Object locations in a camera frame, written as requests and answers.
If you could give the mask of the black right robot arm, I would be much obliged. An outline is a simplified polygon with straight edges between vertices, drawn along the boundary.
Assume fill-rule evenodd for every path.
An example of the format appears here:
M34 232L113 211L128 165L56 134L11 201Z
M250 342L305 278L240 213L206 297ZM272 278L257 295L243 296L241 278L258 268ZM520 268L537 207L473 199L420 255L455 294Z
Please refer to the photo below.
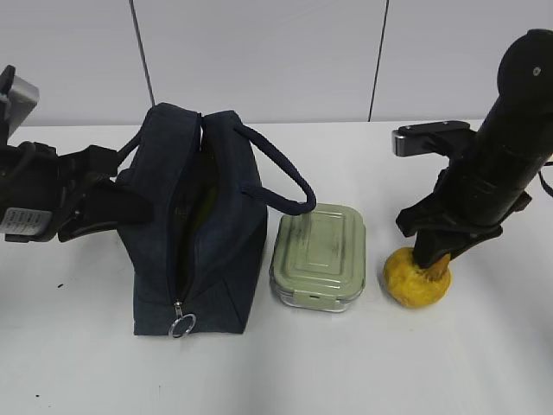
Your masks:
M396 156L448 158L432 192L396 219L404 236L415 237L413 257L422 268L499 237L503 222L530 203L526 188L552 155L551 30L531 29L506 50L497 86L476 131L448 120L392 132Z

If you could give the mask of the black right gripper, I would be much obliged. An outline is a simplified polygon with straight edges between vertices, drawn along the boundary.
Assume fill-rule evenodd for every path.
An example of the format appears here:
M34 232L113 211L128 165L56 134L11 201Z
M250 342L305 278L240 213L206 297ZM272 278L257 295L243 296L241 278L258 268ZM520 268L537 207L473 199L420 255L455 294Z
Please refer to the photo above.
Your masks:
M503 232L491 230L531 200L525 193L530 181L531 169L525 166L450 166L443 170L433 192L397 217L405 236L419 231L415 262L428 269L446 254L454 260L498 238Z

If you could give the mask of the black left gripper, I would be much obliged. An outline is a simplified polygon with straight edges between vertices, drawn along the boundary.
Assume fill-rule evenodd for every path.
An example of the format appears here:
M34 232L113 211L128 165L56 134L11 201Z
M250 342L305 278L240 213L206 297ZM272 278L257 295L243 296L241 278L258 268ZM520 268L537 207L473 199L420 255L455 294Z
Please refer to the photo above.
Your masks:
M109 180L115 150L90 145L60 156L23 142L1 146L1 234L8 242L68 242L154 219L151 201Z

